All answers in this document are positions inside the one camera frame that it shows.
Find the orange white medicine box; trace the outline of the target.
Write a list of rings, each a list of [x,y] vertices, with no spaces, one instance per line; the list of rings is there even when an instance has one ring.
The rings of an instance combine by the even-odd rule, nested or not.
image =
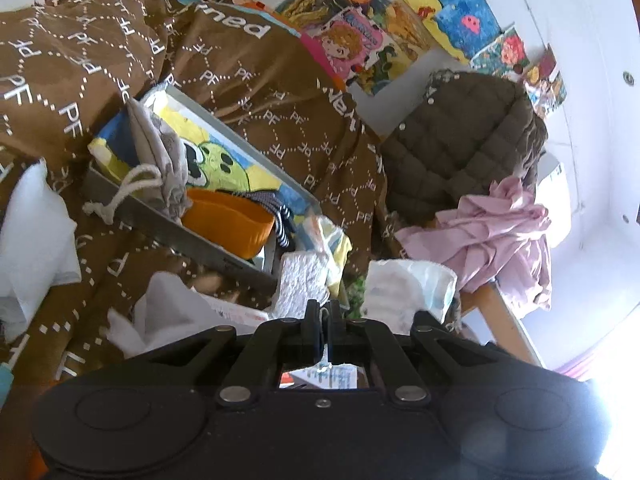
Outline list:
[[[269,313],[239,304],[220,300],[216,297],[200,296],[209,304],[212,310],[231,324],[248,327],[250,331],[263,322],[272,321]],[[280,379],[281,389],[315,388],[322,390],[346,390],[358,388],[358,367],[352,364],[334,365],[328,360],[328,352],[324,352],[322,359],[313,366],[286,370]]]

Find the white tissue paper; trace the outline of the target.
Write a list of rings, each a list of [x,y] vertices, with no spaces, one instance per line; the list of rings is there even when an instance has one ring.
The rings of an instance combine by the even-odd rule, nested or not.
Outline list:
[[[53,286],[81,281],[76,222],[47,184],[41,159],[22,174],[1,228],[1,328],[6,342],[24,334]]]

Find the orange plastic cup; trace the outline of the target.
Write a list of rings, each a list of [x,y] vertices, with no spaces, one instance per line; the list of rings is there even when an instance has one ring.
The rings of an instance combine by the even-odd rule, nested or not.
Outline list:
[[[181,218],[183,226],[232,255],[251,259],[267,243],[274,225],[273,215],[242,196],[189,188],[192,202]]]

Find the navy striped sock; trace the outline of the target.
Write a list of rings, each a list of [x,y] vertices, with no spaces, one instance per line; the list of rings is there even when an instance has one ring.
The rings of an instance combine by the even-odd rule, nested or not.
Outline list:
[[[276,190],[262,190],[247,192],[245,196],[273,215],[273,229],[278,245],[283,249],[291,249],[294,244],[296,227],[292,211],[284,202],[281,194]]]

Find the pink cloth garment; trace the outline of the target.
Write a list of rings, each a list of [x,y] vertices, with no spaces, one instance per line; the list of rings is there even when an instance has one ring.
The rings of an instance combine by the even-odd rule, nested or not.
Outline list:
[[[460,292],[495,282],[518,318],[551,308],[549,211],[517,177],[492,182],[486,195],[465,195],[439,211],[432,228],[409,226],[395,234],[413,260],[454,271]]]

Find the starry night style painting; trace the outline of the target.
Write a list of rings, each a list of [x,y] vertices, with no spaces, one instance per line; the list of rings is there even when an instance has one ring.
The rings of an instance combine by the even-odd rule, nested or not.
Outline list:
[[[374,96],[430,50],[432,40],[399,0],[284,0],[300,29],[344,84]]]

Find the brown PF patterned blanket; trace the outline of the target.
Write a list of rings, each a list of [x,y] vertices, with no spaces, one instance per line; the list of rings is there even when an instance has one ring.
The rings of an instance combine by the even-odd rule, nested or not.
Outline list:
[[[256,292],[124,224],[84,214],[89,144],[131,98],[167,81],[231,127],[319,201],[367,269],[385,177],[378,142],[344,91],[270,16],[215,1],[61,0],[1,14],[1,193],[44,158],[77,224],[77,284],[49,292],[16,356],[14,382],[51,385],[118,359],[109,310],[128,313],[158,271],[247,306]]]

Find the red flower girl painting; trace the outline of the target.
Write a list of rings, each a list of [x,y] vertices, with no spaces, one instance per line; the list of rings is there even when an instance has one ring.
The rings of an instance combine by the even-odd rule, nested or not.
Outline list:
[[[536,114],[544,119],[565,101],[567,92],[559,65],[550,46],[532,62],[525,44],[511,25],[470,62],[476,72],[522,84]]]

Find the pink cartoon girl poster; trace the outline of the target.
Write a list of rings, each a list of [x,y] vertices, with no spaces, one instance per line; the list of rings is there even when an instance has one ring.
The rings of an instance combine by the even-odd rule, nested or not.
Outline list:
[[[371,68],[387,72],[395,54],[393,40],[358,8],[345,8],[310,34],[344,84]]]

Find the green white pellet bag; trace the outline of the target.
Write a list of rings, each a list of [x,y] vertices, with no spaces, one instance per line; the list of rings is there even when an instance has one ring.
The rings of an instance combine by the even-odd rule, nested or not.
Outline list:
[[[346,288],[347,300],[349,303],[348,318],[361,318],[361,307],[364,293],[366,292],[366,277],[361,275]]]

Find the blue yellow beach painting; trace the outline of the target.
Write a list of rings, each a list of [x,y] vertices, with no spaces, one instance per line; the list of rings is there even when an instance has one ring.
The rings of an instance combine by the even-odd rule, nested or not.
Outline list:
[[[404,0],[437,43],[453,58],[471,58],[501,34],[486,0]]]

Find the wooden bed rail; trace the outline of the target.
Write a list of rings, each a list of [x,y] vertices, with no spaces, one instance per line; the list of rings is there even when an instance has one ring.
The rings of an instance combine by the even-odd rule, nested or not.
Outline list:
[[[521,361],[544,366],[524,325],[512,313],[495,283],[485,284],[472,294],[462,292],[461,312],[473,311],[480,312],[497,346]]]

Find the grey storage tray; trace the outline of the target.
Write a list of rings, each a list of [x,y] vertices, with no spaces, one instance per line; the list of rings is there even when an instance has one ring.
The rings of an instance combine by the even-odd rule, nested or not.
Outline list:
[[[264,292],[318,200],[250,142],[164,82],[91,142],[86,211]]]

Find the white lace cloth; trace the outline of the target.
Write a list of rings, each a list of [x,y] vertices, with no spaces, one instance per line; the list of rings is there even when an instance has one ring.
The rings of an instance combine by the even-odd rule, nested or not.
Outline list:
[[[272,318],[303,318],[309,300],[329,299],[329,258],[321,252],[288,252],[281,259],[279,283],[272,297]]]

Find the grey drawstring pouch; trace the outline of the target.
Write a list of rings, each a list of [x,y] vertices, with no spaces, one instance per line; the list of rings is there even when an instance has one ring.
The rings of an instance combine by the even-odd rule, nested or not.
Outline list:
[[[129,100],[126,110],[140,164],[126,174],[108,204],[87,202],[82,211],[88,216],[94,214],[110,226],[119,205],[138,193],[150,207],[180,224],[192,206],[186,194],[189,177],[186,147],[167,122],[139,101]]]

